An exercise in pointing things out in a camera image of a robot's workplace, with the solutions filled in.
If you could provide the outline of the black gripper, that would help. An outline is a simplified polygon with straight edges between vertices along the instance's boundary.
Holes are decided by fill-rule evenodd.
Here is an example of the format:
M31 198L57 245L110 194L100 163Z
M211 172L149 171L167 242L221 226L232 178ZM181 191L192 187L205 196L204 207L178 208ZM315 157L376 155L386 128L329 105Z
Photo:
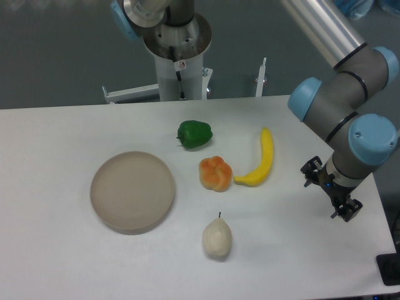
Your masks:
M327 164L323 166L319 156L314 156L307 161L300 169L304 175L304 187L312 184L321 186L324 192L330 197L334 212L331 219L336 216L340 217L344 222L349 222L362 209L363 204L357 199L348 198L352 192L351 187L344 187L333 181L334 174L329 174Z

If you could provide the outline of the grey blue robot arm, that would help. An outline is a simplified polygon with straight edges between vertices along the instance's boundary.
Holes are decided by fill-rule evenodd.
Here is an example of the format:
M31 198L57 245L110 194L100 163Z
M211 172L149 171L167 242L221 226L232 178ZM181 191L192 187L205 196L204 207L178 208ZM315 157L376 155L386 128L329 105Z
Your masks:
M334 216L350 221L362 208L351 192L389 158L399 136L390 120L358 108L396 78L399 61L385 47L369 47L332 1L283 6L336 72L325 83L304 80L289 97L292 113L333 150L301 172L330 197ZM142 38L153 55L161 100L206 98L202 63L212 34L192 1L113 1L110 8L121 32Z

